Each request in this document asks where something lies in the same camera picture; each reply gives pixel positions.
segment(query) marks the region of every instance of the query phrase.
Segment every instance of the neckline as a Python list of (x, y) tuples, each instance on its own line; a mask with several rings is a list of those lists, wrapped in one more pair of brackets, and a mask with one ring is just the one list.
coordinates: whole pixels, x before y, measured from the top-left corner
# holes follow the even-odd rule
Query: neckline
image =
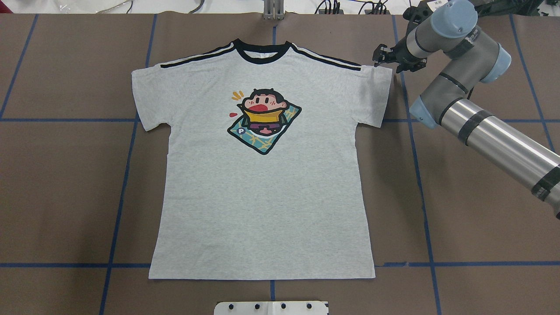
[[(280, 59), (283, 55), (285, 55), (288, 49), (292, 46), (292, 43), (288, 41), (281, 45), (266, 45), (266, 46), (251, 45), (251, 44), (244, 43), (239, 38), (234, 40), (233, 44), (235, 49), (243, 59), (245, 59), (250, 63), (255, 63), (255, 64), (266, 64), (266, 63), (274, 62)], [(276, 53), (276, 54), (266, 58), (254, 58), (249, 56), (245, 51), (255, 52), (255, 53)]]

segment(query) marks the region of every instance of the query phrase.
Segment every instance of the yellow mark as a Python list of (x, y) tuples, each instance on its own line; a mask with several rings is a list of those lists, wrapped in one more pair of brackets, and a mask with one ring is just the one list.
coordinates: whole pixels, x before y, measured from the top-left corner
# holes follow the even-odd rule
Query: yellow mark
[(244, 97), (245, 95), (243, 95), (243, 92), (239, 91), (239, 92), (234, 92), (234, 95), (232, 96), (232, 100), (240, 100)]

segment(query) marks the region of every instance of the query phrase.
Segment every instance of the cartoon graphic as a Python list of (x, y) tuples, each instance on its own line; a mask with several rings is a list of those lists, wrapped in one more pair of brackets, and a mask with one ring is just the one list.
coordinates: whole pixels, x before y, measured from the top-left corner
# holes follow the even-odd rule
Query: cartoon graphic
[(228, 133), (263, 155), (270, 152), (301, 112), (299, 106), (285, 100), (274, 89), (254, 89), (237, 106), (243, 115), (228, 129)]

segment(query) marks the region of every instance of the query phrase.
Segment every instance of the metal bracket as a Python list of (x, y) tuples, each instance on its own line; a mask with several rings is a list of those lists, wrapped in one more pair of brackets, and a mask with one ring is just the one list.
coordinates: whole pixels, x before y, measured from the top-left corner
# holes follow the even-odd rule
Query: metal bracket
[(264, 19), (284, 19), (284, 0), (264, 0)]

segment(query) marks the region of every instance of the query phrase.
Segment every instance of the light blue cap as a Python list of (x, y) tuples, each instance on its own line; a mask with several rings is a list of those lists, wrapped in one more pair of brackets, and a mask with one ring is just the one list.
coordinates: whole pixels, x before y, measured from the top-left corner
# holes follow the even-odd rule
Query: light blue cap
[(481, 82), (482, 83), (490, 83), (495, 81), (499, 78), (506, 70), (510, 67), (511, 64), (511, 56), (508, 52), (498, 43), (500, 46), (500, 52), (498, 53), (498, 59), (496, 59), (496, 63), (492, 67), (492, 70), (484, 77)]
[(467, 0), (451, 0), (430, 17), (433, 30), (446, 38), (467, 36), (477, 21), (478, 13)]
[(428, 128), (436, 128), (437, 123), (435, 120), (433, 120), (432, 115), (430, 115), (430, 112), (428, 112), (428, 109), (424, 105), (424, 102), (422, 101), (422, 98), (420, 98), (420, 96), (414, 101), (408, 111), (419, 122), (425, 124)]

